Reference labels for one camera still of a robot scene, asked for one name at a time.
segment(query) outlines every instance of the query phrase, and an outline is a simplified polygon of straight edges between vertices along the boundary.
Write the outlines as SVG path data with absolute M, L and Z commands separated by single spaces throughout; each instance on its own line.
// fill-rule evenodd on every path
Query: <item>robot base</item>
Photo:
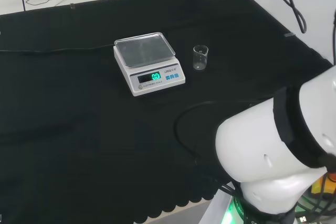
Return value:
M 296 219 L 288 218 L 288 220 L 282 222 L 286 224 L 297 224 Z M 229 203 L 229 207 L 225 212 L 223 217 L 223 221 L 221 224 L 244 224 L 244 210 L 241 206 L 239 200 L 232 198 L 231 202 Z M 246 224 L 260 224 L 257 218 L 253 215 L 248 215 L 247 223 Z

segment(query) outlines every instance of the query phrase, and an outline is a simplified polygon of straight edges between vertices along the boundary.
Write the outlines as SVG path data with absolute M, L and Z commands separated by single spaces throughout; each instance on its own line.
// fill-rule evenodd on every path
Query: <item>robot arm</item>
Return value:
M 216 152 L 259 211 L 293 210 L 311 184 L 336 170 L 336 67 L 223 122 Z

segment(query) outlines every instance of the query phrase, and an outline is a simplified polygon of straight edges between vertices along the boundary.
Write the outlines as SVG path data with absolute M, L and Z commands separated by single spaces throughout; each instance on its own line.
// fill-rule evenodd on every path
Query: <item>black tablecloth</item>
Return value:
M 178 127 L 212 170 L 213 125 L 330 67 L 252 0 L 105 0 L 0 16 L 0 31 L 0 49 L 10 50 L 89 48 L 160 31 L 186 76 L 133 97 L 112 48 L 0 53 L 0 214 L 10 224 L 143 222 L 212 199 L 216 185 L 174 138 L 176 117 L 217 101 Z M 204 72 L 192 68 L 198 44 L 209 47 Z

